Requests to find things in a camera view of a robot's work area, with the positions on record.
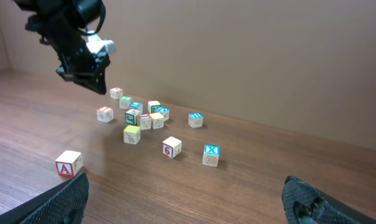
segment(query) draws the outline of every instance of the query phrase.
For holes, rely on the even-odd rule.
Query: toy block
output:
[[[126,111],[126,124],[136,125],[139,110],[131,109]]]
[[[124,129],[124,142],[128,144],[137,144],[140,140],[140,127],[128,125]]]
[[[59,175],[74,177],[83,167],[83,157],[80,152],[65,151],[55,160]]]
[[[134,101],[134,102],[130,103],[130,106],[128,108],[139,110],[139,114],[142,114],[144,112],[144,107],[143,107],[143,104],[141,102]]]
[[[152,118],[149,116],[149,114],[140,114],[138,115],[137,124],[141,130],[150,129],[152,127]]]
[[[203,125],[203,119],[204,116],[199,112],[190,113],[188,118],[188,124],[192,128],[199,128]]]
[[[119,102],[120,108],[128,109],[131,102],[132,102],[132,96],[123,96],[122,98],[120,98],[120,102]]]
[[[182,142],[174,137],[163,141],[163,154],[173,159],[182,151]]]
[[[123,97],[123,89],[119,87],[115,87],[111,89],[111,98],[115,100],[120,100]]]
[[[160,107],[160,103],[158,101],[149,101],[148,102],[148,112],[149,113],[156,113],[156,108]]]
[[[96,116],[98,118],[98,121],[108,123],[109,121],[113,120],[113,109],[104,106],[96,110]]]
[[[221,148],[214,145],[205,145],[203,154],[203,165],[218,166],[219,155],[221,154]]]
[[[158,129],[164,126],[164,116],[161,113],[152,113],[150,114],[152,118],[152,128]]]
[[[157,108],[155,111],[161,113],[164,116],[164,121],[170,118],[170,109],[165,106],[161,106]]]

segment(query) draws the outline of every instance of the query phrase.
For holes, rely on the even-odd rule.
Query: beige wall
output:
[[[104,0],[108,86],[376,149],[376,0]],[[0,0],[16,70],[60,64]]]

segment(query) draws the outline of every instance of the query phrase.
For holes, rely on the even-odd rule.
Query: wooden floor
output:
[[[123,83],[108,86],[128,93]],[[147,99],[135,100],[146,110]],[[287,175],[376,218],[376,151],[209,113],[192,129],[194,110],[165,105],[167,125],[129,145],[124,110],[109,94],[56,74],[0,73],[0,214],[63,182],[54,161],[72,150],[83,153],[90,182],[83,223],[287,223]],[[100,106],[112,106],[117,120],[97,121]],[[182,140],[175,159],[162,154],[169,136]],[[217,168],[202,165],[205,144],[221,146]]]

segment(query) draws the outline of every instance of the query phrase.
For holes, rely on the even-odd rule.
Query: brown wooden surface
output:
[[[128,85],[108,83],[125,94]],[[134,99],[146,110],[146,99]],[[63,182],[54,161],[73,150],[83,153],[90,181],[83,223],[287,223],[287,175],[376,218],[376,151],[209,113],[192,129],[194,110],[166,105],[167,125],[128,145],[124,110],[109,93],[56,74],[0,73],[0,214]],[[112,106],[117,121],[97,121],[100,106]],[[169,136],[182,140],[175,159],[162,154]],[[221,146],[217,168],[202,165],[204,144]]]

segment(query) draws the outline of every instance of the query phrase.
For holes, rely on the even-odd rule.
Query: cube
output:
[[[219,155],[221,154],[221,148],[214,145],[205,145],[203,154],[203,165],[218,166]]]
[[[124,129],[124,142],[128,144],[137,144],[140,140],[140,128],[128,125]]]
[[[150,117],[152,118],[153,129],[162,128],[164,126],[164,116],[161,113],[152,113],[150,114]]]
[[[189,114],[188,124],[192,128],[199,128],[199,127],[202,127],[203,125],[203,119],[204,119],[204,116],[201,113],[193,112]]]
[[[149,101],[148,102],[148,111],[149,113],[156,113],[156,108],[160,107],[160,103],[158,101]]]
[[[165,106],[161,106],[157,108],[155,111],[161,113],[164,116],[164,121],[170,118],[170,109]]]
[[[163,141],[163,154],[173,159],[182,151],[182,142],[174,137]]]
[[[119,87],[115,87],[111,89],[111,98],[115,100],[120,100],[123,97],[123,89]]]
[[[141,130],[150,129],[152,127],[152,118],[149,114],[140,114],[138,115],[137,123]]]
[[[128,109],[131,102],[132,102],[132,96],[123,96],[122,98],[120,98],[120,102],[119,102],[120,108]]]
[[[141,102],[134,101],[134,102],[130,103],[130,106],[128,108],[139,110],[139,114],[142,114],[144,112],[144,107],[143,107],[143,104]]]
[[[139,110],[131,109],[126,111],[126,124],[136,125]]]
[[[96,110],[96,116],[98,118],[98,121],[108,123],[109,121],[113,120],[113,109],[104,106]]]
[[[59,175],[74,177],[83,167],[83,157],[80,152],[65,151],[55,160]]]

